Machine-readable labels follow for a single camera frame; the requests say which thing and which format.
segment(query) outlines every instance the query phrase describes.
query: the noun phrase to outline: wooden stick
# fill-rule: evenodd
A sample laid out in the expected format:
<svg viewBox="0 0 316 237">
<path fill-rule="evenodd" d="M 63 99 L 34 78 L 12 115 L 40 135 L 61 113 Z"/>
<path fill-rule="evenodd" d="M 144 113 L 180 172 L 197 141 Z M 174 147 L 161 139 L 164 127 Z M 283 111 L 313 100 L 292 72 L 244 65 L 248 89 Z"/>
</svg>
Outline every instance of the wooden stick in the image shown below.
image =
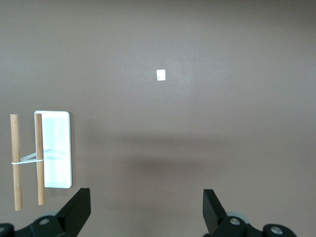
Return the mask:
<svg viewBox="0 0 316 237">
<path fill-rule="evenodd" d="M 37 159 L 44 159 L 43 149 L 43 130 L 41 122 L 41 114 L 35 114 L 35 126 L 36 126 L 36 154 Z M 37 162 L 38 167 L 38 198 L 39 205 L 45 204 L 45 182 L 44 182 L 44 160 Z"/>
<path fill-rule="evenodd" d="M 20 131 L 19 116 L 10 115 L 11 120 L 11 142 L 12 142 L 12 161 L 20 162 Z M 21 185 L 21 167 L 19 164 L 13 165 L 13 183 L 14 183 L 14 204 L 15 210 L 23 208 L 22 185 Z"/>
</svg>

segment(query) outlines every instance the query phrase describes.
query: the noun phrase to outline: white rectangular plate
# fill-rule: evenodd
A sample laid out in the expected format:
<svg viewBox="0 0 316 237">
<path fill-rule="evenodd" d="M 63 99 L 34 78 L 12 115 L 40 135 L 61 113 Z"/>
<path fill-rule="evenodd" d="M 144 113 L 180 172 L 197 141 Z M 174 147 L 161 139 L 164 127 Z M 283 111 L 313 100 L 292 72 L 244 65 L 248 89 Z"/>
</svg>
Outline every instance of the white rectangular plate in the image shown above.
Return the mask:
<svg viewBox="0 0 316 237">
<path fill-rule="evenodd" d="M 70 188 L 70 114 L 66 111 L 35 111 L 35 114 L 42 117 L 45 187 Z"/>
</svg>

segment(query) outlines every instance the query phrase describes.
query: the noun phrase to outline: wooden dowel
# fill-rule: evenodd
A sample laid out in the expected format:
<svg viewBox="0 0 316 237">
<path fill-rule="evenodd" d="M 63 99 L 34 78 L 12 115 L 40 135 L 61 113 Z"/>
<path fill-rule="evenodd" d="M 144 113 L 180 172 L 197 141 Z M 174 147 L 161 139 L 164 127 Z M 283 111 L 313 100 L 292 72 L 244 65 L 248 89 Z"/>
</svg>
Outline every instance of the wooden dowel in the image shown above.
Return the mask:
<svg viewBox="0 0 316 237">
<path fill-rule="evenodd" d="M 37 159 L 44 159 L 43 149 L 43 130 L 41 122 L 41 114 L 35 114 L 35 127 L 36 127 L 36 154 Z M 45 188 L 44 188 L 44 161 L 37 162 L 38 167 L 38 198 L 39 205 L 45 204 Z"/>
<path fill-rule="evenodd" d="M 12 161 L 20 162 L 20 131 L 19 116 L 10 115 L 11 120 L 11 142 L 12 142 Z M 13 165 L 13 183 L 14 183 L 14 204 L 15 210 L 23 208 L 22 185 L 21 185 L 21 167 L 19 164 Z"/>
</svg>

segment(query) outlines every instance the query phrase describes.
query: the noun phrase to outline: gray screw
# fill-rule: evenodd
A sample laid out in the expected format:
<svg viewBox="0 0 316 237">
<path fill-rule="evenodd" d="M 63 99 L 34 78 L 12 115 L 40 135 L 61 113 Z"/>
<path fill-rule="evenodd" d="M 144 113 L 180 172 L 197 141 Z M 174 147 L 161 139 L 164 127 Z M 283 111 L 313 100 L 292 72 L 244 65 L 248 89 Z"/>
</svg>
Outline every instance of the gray screw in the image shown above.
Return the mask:
<svg viewBox="0 0 316 237">
<path fill-rule="evenodd" d="M 48 219 L 42 219 L 42 220 L 39 222 L 39 224 L 42 226 L 42 225 L 47 224 L 48 222 L 49 222 Z"/>
<path fill-rule="evenodd" d="M 230 220 L 230 222 L 235 225 L 235 226 L 239 226 L 240 225 L 240 221 L 237 218 L 232 218 Z"/>
<path fill-rule="evenodd" d="M 277 227 L 277 226 L 272 226 L 272 227 L 271 227 L 271 231 L 272 231 L 273 233 L 277 234 L 277 235 L 283 234 L 283 231 L 282 231 L 279 227 Z"/>
</svg>

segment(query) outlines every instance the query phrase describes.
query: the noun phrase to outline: small white square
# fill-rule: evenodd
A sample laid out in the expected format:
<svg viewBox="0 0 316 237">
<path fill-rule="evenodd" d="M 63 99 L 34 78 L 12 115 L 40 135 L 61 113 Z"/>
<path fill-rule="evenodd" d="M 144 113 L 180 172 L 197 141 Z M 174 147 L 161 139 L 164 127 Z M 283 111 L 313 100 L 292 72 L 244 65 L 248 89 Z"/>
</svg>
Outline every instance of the small white square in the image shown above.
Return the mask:
<svg viewBox="0 0 316 237">
<path fill-rule="evenodd" d="M 166 70 L 157 70 L 157 80 L 166 80 Z"/>
</svg>

